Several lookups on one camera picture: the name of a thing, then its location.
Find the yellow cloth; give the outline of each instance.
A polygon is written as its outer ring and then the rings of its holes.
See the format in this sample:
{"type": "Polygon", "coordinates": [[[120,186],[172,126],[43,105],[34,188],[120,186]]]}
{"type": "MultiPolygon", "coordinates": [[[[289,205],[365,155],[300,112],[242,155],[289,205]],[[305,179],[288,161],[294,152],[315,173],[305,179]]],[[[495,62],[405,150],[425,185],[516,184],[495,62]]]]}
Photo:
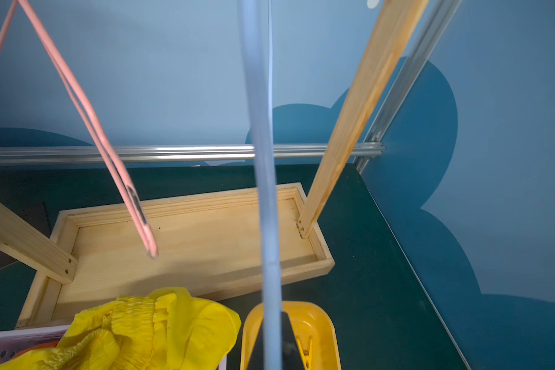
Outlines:
{"type": "Polygon", "coordinates": [[[220,303],[162,288],[82,311],[56,348],[29,351],[0,370],[213,370],[234,346],[240,324],[220,303]]]}

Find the plastic basket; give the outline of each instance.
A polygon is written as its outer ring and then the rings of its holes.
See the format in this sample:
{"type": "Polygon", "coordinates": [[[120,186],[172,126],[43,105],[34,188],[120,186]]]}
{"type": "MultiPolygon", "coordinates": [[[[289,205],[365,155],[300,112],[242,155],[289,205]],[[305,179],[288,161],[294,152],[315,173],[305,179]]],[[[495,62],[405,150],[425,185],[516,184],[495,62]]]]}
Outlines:
{"type": "Polygon", "coordinates": [[[60,340],[68,326],[0,331],[0,364],[13,358],[15,354],[24,349],[60,340]]]}

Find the wooden tray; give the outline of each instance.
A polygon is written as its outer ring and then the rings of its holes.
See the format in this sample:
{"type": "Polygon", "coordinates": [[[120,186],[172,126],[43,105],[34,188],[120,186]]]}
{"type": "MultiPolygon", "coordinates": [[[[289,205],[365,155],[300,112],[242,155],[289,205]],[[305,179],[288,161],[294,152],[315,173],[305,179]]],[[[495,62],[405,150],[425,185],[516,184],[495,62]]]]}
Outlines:
{"type": "MultiPolygon", "coordinates": [[[[277,188],[282,284],[325,275],[335,262],[320,228],[303,239],[296,226],[306,202],[302,186],[277,188]]],[[[61,211],[51,239],[65,250],[72,246],[76,275],[60,285],[37,273],[18,326],[73,317],[119,295],[164,286],[212,300],[261,289],[256,188],[154,199],[142,207],[159,245],[156,259],[147,257],[124,204],[61,211]]]]}

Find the pink hanger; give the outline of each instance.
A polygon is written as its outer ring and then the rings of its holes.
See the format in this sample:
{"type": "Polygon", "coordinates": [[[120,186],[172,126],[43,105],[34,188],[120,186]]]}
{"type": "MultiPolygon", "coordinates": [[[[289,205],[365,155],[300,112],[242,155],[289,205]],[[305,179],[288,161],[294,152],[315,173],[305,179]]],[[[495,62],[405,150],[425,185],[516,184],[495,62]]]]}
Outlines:
{"type": "Polygon", "coordinates": [[[56,48],[54,42],[52,41],[51,37],[47,34],[45,27],[37,17],[37,14],[29,4],[28,0],[13,0],[4,20],[4,24],[2,25],[2,29],[0,30],[0,49],[2,48],[2,44],[4,43],[4,39],[6,37],[6,33],[8,31],[8,27],[10,26],[10,21],[12,20],[12,16],[14,15],[14,11],[16,8],[16,4],[21,4],[21,7],[29,17],[29,20],[33,24],[39,39],[43,43],[47,54],[50,56],[52,63],[54,63],[55,69],[58,71],[61,80],[64,82],[64,86],[72,99],[72,102],[76,106],[78,113],[86,128],[89,130],[90,137],[93,138],[97,149],[103,160],[105,161],[105,165],[109,169],[115,184],[117,185],[117,189],[121,194],[121,197],[124,200],[125,205],[128,207],[129,214],[131,215],[132,220],[136,228],[138,229],[138,233],[140,234],[140,238],[144,242],[144,246],[146,250],[150,253],[150,256],[155,257],[158,255],[158,247],[156,245],[156,241],[154,239],[154,234],[152,233],[152,229],[148,224],[148,220],[146,219],[146,215],[144,215],[144,211],[140,206],[140,199],[138,198],[138,194],[135,190],[133,182],[128,174],[123,162],[119,159],[118,155],[116,154],[115,150],[111,146],[105,132],[103,131],[103,127],[99,122],[99,118],[97,117],[95,110],[93,109],[90,101],[82,91],[82,88],[74,74],[64,61],[64,58],[60,55],[60,52],[56,48]]]}

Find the dark green surface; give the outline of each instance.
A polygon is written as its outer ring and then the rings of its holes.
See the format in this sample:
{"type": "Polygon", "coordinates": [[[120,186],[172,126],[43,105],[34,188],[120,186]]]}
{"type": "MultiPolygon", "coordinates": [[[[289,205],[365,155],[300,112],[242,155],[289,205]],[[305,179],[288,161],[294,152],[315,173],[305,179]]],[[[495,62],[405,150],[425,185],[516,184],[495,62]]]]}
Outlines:
{"type": "MultiPolygon", "coordinates": [[[[316,165],[279,166],[277,180],[301,182],[308,193],[316,170],[316,165]]],[[[129,172],[143,200],[255,186],[249,166],[129,172]]],[[[45,202],[53,226],[60,210],[120,203],[121,197],[104,170],[0,172],[2,203],[19,212],[37,200],[45,202]]],[[[465,368],[353,166],[344,169],[319,225],[335,267],[325,277],[284,286],[283,298],[313,302],[327,312],[337,332],[342,368],[465,368]]],[[[20,263],[0,270],[0,330],[14,326],[31,279],[30,269],[20,263]]],[[[256,292],[222,303],[244,322],[260,301],[256,292]]],[[[228,368],[237,369],[239,361],[240,337],[228,368]]]]}

